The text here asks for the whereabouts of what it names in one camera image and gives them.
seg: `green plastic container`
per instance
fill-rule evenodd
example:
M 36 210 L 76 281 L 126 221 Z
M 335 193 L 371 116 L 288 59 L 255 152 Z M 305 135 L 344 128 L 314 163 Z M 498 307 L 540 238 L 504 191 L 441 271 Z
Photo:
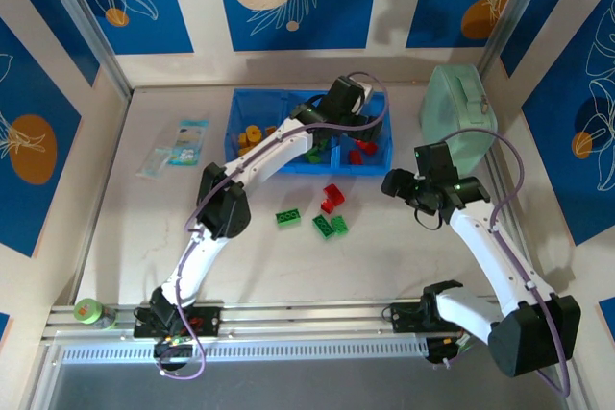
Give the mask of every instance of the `green plastic container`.
M 459 129 L 498 129 L 479 72 L 472 64 L 436 66 L 419 117 L 426 144 L 436 143 Z M 463 133 L 447 141 L 460 176 L 472 173 L 493 141 L 494 137 L 486 133 Z
M 101 330 L 114 328 L 117 323 L 115 310 L 92 298 L 83 298 L 75 304 L 73 315 L 79 322 Z

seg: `blue tray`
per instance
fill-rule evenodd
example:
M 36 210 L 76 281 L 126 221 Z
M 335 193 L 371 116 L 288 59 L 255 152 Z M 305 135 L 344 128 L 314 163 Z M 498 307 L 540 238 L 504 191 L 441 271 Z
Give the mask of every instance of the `blue tray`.
M 276 128 L 290 112 L 310 97 L 322 94 L 322 91 L 307 90 L 254 90 L 236 89 L 233 95 L 229 124 L 224 140 L 224 152 L 227 162 L 239 157 L 239 135 L 245 133 L 250 125 L 258 126 L 263 135 L 265 128 Z M 361 114 L 379 115 L 384 107 L 384 96 L 375 93 Z M 352 165 L 349 153 L 358 149 L 355 141 L 346 135 L 332 141 L 332 148 L 318 153 L 321 163 L 309 163 L 304 156 L 298 156 L 288 162 L 281 172 L 300 174 L 336 174 L 354 176 L 383 176 L 391 169 L 393 159 L 393 139 L 391 137 L 391 119 L 387 113 L 382 123 L 381 134 L 377 140 L 378 151 L 367 156 L 361 151 L 363 165 Z

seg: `container handle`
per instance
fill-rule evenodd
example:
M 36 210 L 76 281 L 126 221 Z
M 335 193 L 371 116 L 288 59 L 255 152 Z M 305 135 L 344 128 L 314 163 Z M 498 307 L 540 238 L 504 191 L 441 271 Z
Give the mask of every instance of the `container handle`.
M 466 76 L 457 76 L 457 78 L 465 94 L 470 123 L 482 123 L 483 115 L 486 113 L 488 107 L 486 95 L 483 93 L 482 89 L 477 86 L 473 76 L 469 76 L 469 78 Z

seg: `red lego brick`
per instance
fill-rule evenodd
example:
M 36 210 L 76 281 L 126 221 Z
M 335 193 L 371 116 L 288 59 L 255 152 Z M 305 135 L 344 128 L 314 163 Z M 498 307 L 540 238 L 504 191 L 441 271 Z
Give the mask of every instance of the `red lego brick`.
M 335 184 L 328 185 L 325 189 L 325 194 L 327 194 L 327 198 L 333 202 L 333 205 L 338 206 L 342 205 L 346 198 L 342 194 L 342 192 L 337 188 Z
M 348 154 L 348 158 L 350 160 L 350 163 L 352 163 L 353 165 L 362 165 L 363 164 L 363 158 L 361 157 L 361 153 L 358 150 L 356 150 L 356 149 L 353 149 Z
M 368 156 L 373 156 L 378 150 L 378 144 L 376 143 L 365 143 L 363 141 L 356 141 L 357 146 L 360 148 Z
M 333 205 L 333 202 L 331 202 L 329 199 L 325 199 L 322 204 L 320 204 L 320 208 L 328 214 L 331 214 L 331 212 L 333 211 L 333 209 L 335 208 L 335 205 Z

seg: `orange circle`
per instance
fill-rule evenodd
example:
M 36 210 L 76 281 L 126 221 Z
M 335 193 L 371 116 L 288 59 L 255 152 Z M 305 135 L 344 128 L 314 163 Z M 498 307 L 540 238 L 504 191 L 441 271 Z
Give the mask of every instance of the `orange circle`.
M 592 154 L 592 137 L 586 132 L 579 132 L 573 138 L 573 154 L 578 158 L 588 158 Z
M 9 151 L 12 169 L 29 184 L 45 184 L 53 175 L 58 158 L 54 129 L 42 117 L 30 114 L 18 117 L 11 128 L 18 132 L 9 133 L 9 139 L 17 143 Z
M 470 6 L 461 20 L 461 32 L 467 38 L 489 38 L 508 0 L 478 0 Z
M 123 28 L 128 25 L 128 15 L 117 8 L 110 8 L 105 12 L 105 17 L 113 26 Z

